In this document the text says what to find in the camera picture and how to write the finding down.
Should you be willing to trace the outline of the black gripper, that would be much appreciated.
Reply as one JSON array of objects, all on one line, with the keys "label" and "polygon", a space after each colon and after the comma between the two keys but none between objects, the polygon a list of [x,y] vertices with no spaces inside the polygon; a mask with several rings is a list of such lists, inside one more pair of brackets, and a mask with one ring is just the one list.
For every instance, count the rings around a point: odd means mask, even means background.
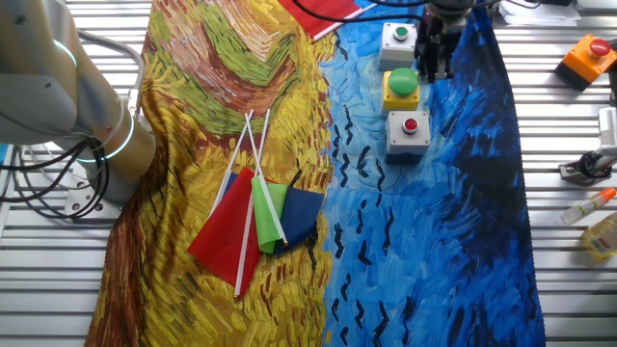
[{"label": "black gripper", "polygon": [[[440,14],[423,12],[416,25],[416,58],[423,82],[453,77],[451,58],[467,26],[469,12]],[[436,61],[435,72],[433,61]]]}]

